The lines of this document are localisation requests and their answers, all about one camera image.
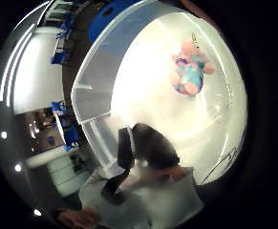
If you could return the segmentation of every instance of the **ceiling light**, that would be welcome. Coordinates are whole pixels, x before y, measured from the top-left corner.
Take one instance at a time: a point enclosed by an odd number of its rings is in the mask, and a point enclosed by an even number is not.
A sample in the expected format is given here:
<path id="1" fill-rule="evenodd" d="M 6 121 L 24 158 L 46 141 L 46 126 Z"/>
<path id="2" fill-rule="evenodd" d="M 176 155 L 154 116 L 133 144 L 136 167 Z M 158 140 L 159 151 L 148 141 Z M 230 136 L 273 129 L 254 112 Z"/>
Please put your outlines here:
<path id="1" fill-rule="evenodd" d="M 22 171 L 22 166 L 20 164 L 17 164 L 14 166 L 14 170 L 19 173 Z"/>
<path id="2" fill-rule="evenodd" d="M 2 136 L 3 138 L 7 138 L 7 132 L 2 132 L 2 133 L 1 133 L 1 136 Z"/>
<path id="3" fill-rule="evenodd" d="M 37 209 L 34 209 L 34 210 L 33 210 L 33 213 L 34 213 L 34 215 L 37 216 L 37 217 L 41 217 L 41 216 L 42 216 L 41 212 L 40 212 L 39 210 L 37 210 Z"/>

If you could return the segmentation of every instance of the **toy hanging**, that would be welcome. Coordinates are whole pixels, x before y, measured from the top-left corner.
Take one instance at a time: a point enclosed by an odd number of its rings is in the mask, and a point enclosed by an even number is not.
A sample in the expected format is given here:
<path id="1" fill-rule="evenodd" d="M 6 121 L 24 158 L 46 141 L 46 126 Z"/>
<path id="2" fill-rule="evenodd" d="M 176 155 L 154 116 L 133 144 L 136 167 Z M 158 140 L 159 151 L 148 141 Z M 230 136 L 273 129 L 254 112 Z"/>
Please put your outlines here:
<path id="1" fill-rule="evenodd" d="M 206 54 L 199 48 L 195 33 L 192 33 L 192 39 L 182 42 L 181 51 L 178 55 L 173 54 L 172 60 L 176 66 L 170 73 L 170 81 L 180 94 L 198 94 L 203 87 L 203 74 L 215 72 Z"/>

